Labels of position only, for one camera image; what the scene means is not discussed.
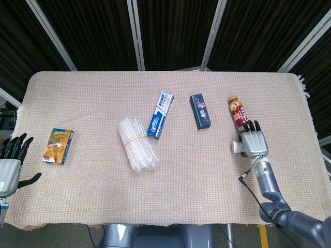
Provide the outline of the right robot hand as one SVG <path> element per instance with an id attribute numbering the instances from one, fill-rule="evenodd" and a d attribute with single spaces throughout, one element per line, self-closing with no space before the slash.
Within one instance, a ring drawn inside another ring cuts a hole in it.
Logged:
<path id="1" fill-rule="evenodd" d="M 256 156 L 267 156 L 268 145 L 265 135 L 259 123 L 248 120 L 243 124 L 244 130 L 239 133 L 240 155 L 244 158 L 255 158 Z"/>

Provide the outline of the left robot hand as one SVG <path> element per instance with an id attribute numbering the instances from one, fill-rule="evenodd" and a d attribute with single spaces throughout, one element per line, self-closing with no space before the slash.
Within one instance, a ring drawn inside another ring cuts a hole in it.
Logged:
<path id="1" fill-rule="evenodd" d="M 1 199 L 13 195 L 17 189 L 26 187 L 38 181 L 42 173 L 32 178 L 20 180 L 22 165 L 33 137 L 25 140 L 27 134 L 13 139 L 6 139 L 1 144 Z"/>

